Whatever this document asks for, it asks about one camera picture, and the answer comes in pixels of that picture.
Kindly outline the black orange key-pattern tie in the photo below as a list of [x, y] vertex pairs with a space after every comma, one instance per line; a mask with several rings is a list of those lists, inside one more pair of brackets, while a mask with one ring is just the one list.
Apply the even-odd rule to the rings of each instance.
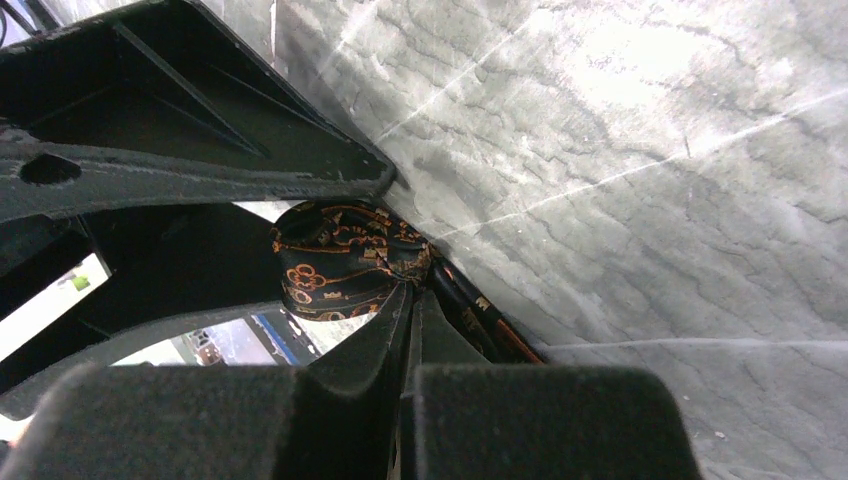
[[392, 211], [363, 201], [312, 201], [270, 230], [282, 269], [282, 302], [305, 320], [378, 312], [399, 285], [432, 292], [448, 322], [495, 363], [541, 363], [504, 314], [425, 236]]

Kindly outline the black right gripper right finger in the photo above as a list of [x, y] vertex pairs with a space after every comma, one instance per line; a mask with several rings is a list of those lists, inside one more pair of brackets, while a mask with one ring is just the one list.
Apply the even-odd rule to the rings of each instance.
[[649, 371], [492, 364], [427, 293], [412, 310], [403, 479], [697, 479], [680, 409]]

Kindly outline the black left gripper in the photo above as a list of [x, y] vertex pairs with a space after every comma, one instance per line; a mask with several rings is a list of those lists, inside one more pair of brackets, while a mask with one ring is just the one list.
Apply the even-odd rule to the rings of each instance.
[[[198, 1], [142, 1], [1, 52], [1, 218], [135, 206], [377, 197], [392, 162], [316, 110]], [[201, 209], [1, 363], [24, 383], [127, 330], [278, 300], [270, 221]]]

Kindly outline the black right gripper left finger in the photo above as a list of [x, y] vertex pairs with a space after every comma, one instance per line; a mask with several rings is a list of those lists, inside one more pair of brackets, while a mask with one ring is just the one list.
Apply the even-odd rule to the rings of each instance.
[[412, 289], [305, 367], [94, 367], [47, 392], [5, 479], [383, 479]]

